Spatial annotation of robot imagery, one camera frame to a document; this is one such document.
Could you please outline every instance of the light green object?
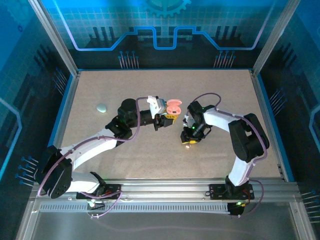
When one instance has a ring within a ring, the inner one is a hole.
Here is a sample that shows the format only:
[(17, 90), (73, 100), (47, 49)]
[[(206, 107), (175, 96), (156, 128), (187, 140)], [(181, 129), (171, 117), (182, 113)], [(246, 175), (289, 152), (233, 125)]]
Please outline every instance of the light green object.
[(107, 111), (107, 106), (103, 103), (99, 103), (96, 106), (96, 109), (100, 112), (100, 113), (105, 113)]

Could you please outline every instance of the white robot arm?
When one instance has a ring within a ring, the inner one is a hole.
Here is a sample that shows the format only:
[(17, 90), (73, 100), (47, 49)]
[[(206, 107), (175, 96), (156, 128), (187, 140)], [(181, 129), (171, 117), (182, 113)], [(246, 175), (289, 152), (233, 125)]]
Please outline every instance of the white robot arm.
[(266, 157), (264, 150), (269, 148), (269, 140), (256, 115), (235, 115), (216, 109), (213, 105), (202, 107), (198, 101), (190, 103), (188, 112), (191, 116), (185, 116), (180, 136), (183, 144), (200, 142), (211, 132), (213, 126), (230, 133), (235, 162), (226, 177), (225, 188), (229, 196), (242, 191), (249, 181), (249, 174), (257, 157), (263, 154)]
[(138, 100), (128, 98), (119, 107), (118, 115), (97, 134), (61, 149), (55, 146), (46, 149), (38, 163), (34, 179), (40, 186), (43, 185), (42, 189), (50, 198), (58, 198), (66, 192), (84, 192), (95, 196), (104, 194), (107, 186), (98, 174), (73, 171), (94, 156), (133, 140), (140, 126), (153, 124), (157, 131), (161, 127), (172, 125), (181, 113), (178, 107), (181, 101), (177, 99), (168, 102), (157, 96), (140, 99), (147, 100), (149, 110), (139, 111)]

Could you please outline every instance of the yellow object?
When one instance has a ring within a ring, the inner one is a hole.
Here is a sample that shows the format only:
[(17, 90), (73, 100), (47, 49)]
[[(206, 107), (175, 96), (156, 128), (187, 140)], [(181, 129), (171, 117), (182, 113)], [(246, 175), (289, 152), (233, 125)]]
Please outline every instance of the yellow object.
[(183, 142), (182, 144), (196, 144), (196, 143), (197, 143), (196, 140), (191, 140), (191, 141)]
[(164, 115), (167, 119), (173, 119), (173, 124), (175, 123), (175, 121), (178, 118), (178, 115), (172, 115), (172, 114), (166, 114)]

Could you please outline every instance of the work surface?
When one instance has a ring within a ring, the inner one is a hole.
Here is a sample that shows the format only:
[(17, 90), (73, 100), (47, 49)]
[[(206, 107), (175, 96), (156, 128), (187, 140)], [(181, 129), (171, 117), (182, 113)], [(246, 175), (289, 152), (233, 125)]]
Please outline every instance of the work surface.
[[(154, 130), (142, 126), (137, 138), (105, 151), (76, 169), (97, 172), (102, 178), (222, 178), (229, 174), (234, 161), (228, 132), (214, 127), (206, 139), (187, 149), (180, 135), (182, 120), (191, 101), (207, 92), (221, 95), (219, 108), (235, 114), (254, 113), (266, 131), (257, 96), (248, 70), (137, 70), (83, 71), (80, 75), (62, 147), (88, 138), (117, 115), (121, 102), (148, 95), (167, 100), (182, 100), (182, 114), (167, 128)], [(202, 106), (215, 105), (212, 95), (198, 100)], [(106, 104), (105, 113), (96, 106)], [(149, 104), (142, 100), (141, 110)], [(252, 170), (252, 177), (279, 177), (274, 152), (270, 147), (266, 160)]]

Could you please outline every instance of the pink object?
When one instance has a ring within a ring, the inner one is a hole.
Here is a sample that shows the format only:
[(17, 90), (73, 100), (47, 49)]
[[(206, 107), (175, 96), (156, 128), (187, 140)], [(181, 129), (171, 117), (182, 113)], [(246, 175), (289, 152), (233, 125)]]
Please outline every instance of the pink object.
[(180, 104), (182, 104), (182, 101), (179, 99), (170, 99), (166, 102), (167, 106), (179, 106)]
[(166, 112), (171, 115), (179, 115), (181, 113), (181, 108), (178, 106), (167, 106)]

